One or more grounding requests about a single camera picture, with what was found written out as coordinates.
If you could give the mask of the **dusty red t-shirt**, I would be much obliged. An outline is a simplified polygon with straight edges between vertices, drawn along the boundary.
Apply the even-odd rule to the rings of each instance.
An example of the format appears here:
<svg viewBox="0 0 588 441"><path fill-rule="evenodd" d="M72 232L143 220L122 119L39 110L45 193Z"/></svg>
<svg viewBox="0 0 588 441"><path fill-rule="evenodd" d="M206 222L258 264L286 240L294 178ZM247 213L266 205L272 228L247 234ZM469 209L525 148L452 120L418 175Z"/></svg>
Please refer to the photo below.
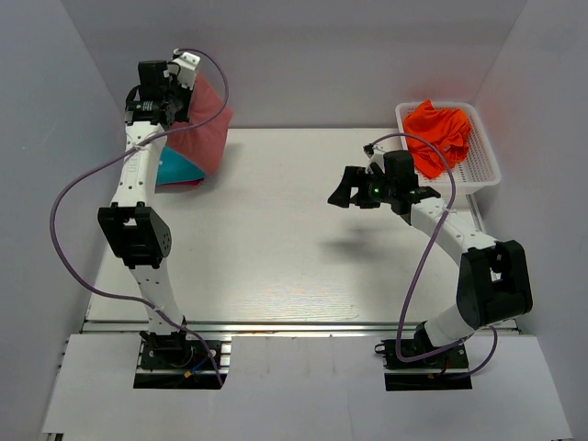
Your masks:
<svg viewBox="0 0 588 441"><path fill-rule="evenodd" d="M232 110L221 109L223 100L214 91L203 74L198 74L192 93L188 123L175 123L172 128L180 129L210 119L206 124L190 130L170 134L166 146L194 165L204 176L214 175L220 168L228 138Z"/></svg>

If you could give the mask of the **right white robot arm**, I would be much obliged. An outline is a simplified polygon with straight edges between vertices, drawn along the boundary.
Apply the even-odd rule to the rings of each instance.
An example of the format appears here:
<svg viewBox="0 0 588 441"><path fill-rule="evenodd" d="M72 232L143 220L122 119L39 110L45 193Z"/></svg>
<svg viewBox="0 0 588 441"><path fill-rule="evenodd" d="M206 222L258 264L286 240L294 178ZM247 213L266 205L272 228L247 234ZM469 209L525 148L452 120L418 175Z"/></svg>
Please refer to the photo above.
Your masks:
<svg viewBox="0 0 588 441"><path fill-rule="evenodd" d="M499 241L464 222L436 190L420 185L408 152L379 154L366 167L347 166L327 201L343 209L387 204L409 226L428 236L425 254L438 245L458 266L455 302L417 326L409 351L395 345L394 355L402 363L436 366L448 350L480 328L531 311L523 246L515 240Z"/></svg>

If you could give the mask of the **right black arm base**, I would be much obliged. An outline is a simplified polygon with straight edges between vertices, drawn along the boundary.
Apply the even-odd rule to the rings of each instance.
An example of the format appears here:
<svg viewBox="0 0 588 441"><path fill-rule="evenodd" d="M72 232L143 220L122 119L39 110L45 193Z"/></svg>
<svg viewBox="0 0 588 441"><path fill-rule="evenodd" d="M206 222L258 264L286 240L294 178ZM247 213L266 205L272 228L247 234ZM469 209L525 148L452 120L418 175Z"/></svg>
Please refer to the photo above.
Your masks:
<svg viewBox="0 0 588 441"><path fill-rule="evenodd" d="M374 353L383 358L386 391L472 389L469 360L463 345L408 363L397 358L395 343L393 339L382 340L374 346Z"/></svg>

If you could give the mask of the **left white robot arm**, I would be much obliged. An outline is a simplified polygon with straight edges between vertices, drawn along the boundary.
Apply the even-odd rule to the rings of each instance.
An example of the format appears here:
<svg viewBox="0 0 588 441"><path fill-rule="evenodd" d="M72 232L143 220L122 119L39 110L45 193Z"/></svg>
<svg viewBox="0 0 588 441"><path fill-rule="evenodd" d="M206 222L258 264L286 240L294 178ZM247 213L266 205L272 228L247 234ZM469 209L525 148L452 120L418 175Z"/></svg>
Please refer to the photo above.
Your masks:
<svg viewBox="0 0 588 441"><path fill-rule="evenodd" d="M98 210L98 223L113 254L137 283L148 314L145 338L167 338L163 356L173 366L188 364L194 344L179 335L185 323L171 288L166 258L172 235L152 207L157 170L166 145L164 134L186 122L200 58L183 53L170 62L140 62L140 83L126 98L126 153L111 203Z"/></svg>

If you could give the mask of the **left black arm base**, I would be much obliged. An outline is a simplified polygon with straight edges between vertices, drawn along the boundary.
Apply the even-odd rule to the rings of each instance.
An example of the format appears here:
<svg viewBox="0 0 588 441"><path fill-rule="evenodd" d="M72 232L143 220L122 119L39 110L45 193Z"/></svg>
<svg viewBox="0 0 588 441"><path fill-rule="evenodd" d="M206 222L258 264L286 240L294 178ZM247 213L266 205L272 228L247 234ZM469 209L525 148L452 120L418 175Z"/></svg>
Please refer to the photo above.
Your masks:
<svg viewBox="0 0 588 441"><path fill-rule="evenodd" d="M209 354L224 382L228 362L223 360L221 340L207 340L206 347L194 336L175 332L158 335L141 331L135 368L135 390L220 390L221 384Z"/></svg>

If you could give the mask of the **folded teal t-shirt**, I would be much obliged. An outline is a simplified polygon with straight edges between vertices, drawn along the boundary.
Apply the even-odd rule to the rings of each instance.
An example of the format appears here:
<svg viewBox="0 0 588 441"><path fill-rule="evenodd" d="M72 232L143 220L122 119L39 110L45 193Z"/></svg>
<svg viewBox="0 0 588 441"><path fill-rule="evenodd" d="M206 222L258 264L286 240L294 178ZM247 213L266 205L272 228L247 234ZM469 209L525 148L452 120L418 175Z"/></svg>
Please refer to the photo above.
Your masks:
<svg viewBox="0 0 588 441"><path fill-rule="evenodd" d="M192 184L205 177L206 174L184 156L164 147L157 170L157 186Z"/></svg>

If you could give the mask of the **folded magenta t-shirt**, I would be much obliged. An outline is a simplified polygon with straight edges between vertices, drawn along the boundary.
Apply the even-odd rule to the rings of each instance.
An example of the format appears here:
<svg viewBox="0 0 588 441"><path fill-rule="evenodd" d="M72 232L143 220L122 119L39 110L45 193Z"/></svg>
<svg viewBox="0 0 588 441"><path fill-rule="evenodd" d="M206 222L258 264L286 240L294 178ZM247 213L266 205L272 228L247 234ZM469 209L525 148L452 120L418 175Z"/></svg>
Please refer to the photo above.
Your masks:
<svg viewBox="0 0 588 441"><path fill-rule="evenodd" d="M164 188L164 189L171 189L171 188L180 188L180 187L197 187L204 181L203 178L182 181L182 182L169 182L169 183L158 183L156 185L157 188Z"/></svg>

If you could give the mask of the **orange t-shirt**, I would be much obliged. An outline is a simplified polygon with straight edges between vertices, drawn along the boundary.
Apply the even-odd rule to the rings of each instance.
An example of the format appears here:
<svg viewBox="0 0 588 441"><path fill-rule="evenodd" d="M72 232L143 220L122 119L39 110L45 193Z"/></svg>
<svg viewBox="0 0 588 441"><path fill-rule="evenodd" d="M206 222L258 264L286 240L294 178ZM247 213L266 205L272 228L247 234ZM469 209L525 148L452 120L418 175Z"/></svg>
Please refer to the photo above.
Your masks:
<svg viewBox="0 0 588 441"><path fill-rule="evenodd" d="M422 102L403 120L403 131L433 144L453 169L469 153L471 125L466 113L458 108L435 108L430 100ZM425 143L406 138L416 169L428 179L446 171L438 155Z"/></svg>

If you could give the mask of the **white plastic basket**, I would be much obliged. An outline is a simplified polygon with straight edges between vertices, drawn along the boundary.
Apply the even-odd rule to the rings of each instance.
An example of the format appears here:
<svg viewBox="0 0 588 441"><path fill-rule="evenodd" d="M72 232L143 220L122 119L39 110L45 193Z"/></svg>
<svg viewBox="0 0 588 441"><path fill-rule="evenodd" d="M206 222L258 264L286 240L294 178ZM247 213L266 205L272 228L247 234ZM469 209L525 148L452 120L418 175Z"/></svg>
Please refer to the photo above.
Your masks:
<svg viewBox="0 0 588 441"><path fill-rule="evenodd" d="M463 195L473 194L480 189L498 184L501 180L500 170L475 108L463 102L431 102L435 108L458 108L466 113L471 125L471 133L468 137L469 153L462 163L457 164L450 172L446 170L435 179L426 178L415 167L415 171L422 182L427 186L436 188L445 195L450 194L451 179L454 179L456 182L457 192ZM421 103L401 103L396 106L395 115L399 131L404 132L403 120ZM406 138L401 139L401 145L404 150L409 151Z"/></svg>

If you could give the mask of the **aluminium table rail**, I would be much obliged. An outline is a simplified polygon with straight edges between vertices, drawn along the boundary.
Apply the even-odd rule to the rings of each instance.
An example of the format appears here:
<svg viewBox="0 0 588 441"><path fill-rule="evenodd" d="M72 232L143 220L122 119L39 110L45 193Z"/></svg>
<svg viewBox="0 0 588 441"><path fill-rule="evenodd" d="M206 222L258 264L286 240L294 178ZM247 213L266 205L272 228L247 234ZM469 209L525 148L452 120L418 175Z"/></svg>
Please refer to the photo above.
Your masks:
<svg viewBox="0 0 588 441"><path fill-rule="evenodd" d="M386 209L165 203L175 300L195 330L343 331L425 321L458 269Z"/></svg>

